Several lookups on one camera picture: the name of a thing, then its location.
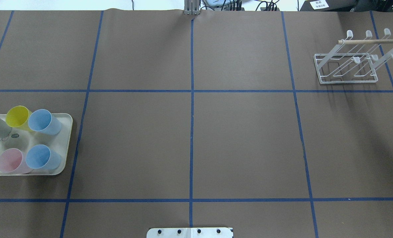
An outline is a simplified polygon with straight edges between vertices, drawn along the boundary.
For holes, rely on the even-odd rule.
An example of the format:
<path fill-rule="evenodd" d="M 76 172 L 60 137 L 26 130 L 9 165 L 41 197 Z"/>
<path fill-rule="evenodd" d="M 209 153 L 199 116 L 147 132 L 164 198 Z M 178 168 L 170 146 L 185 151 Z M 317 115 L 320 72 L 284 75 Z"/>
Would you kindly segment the aluminium frame post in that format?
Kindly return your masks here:
<path fill-rule="evenodd" d="M 201 0 L 184 0 L 184 15 L 199 15 Z"/>

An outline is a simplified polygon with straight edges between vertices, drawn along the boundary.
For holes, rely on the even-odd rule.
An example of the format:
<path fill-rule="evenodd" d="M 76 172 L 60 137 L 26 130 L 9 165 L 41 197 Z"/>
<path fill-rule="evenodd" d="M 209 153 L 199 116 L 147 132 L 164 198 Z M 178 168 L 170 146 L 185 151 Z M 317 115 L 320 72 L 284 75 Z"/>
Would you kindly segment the blue cup far side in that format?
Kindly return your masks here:
<path fill-rule="evenodd" d="M 47 135 L 56 135 L 62 129 L 61 122 L 46 109 L 34 111 L 28 119 L 28 126 L 32 131 Z"/>

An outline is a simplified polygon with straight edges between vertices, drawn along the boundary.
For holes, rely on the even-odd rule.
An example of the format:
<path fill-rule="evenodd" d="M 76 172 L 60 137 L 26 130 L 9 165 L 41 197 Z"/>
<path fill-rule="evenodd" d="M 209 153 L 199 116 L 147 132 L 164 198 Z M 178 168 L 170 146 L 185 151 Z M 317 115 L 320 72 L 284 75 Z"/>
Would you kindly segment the pink cup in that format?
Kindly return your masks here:
<path fill-rule="evenodd" d="M 26 163 L 23 152 L 17 148 L 10 148 L 0 155 L 0 171 L 6 174 L 27 174 L 33 169 Z"/>

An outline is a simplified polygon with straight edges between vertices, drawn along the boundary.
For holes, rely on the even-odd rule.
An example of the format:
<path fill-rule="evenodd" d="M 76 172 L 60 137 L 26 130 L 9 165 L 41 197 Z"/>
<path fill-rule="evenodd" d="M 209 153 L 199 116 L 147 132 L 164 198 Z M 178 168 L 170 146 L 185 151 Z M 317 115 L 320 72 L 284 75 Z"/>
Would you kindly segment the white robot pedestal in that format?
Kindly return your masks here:
<path fill-rule="evenodd" d="M 147 238 L 233 238 L 233 228 L 228 227 L 184 227 L 151 228 Z"/>

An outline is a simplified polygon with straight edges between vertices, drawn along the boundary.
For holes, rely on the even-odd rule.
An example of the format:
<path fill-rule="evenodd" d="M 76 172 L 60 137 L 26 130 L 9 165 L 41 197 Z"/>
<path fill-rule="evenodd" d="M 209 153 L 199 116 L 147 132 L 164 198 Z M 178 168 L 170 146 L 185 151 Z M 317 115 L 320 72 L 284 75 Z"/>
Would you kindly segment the yellow cup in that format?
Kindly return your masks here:
<path fill-rule="evenodd" d="M 11 128 L 22 131 L 33 131 L 28 124 L 32 112 L 25 106 L 19 105 L 11 108 L 6 115 L 6 123 Z"/>

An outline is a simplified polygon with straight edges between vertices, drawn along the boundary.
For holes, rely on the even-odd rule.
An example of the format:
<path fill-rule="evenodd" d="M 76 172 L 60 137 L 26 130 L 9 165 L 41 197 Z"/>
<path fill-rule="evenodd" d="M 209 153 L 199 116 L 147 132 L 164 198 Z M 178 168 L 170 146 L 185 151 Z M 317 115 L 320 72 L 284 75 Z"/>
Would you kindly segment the blue cup near rack side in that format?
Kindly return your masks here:
<path fill-rule="evenodd" d="M 32 169 L 56 169 L 61 163 L 61 156 L 44 144 L 30 148 L 25 159 L 26 164 Z"/>

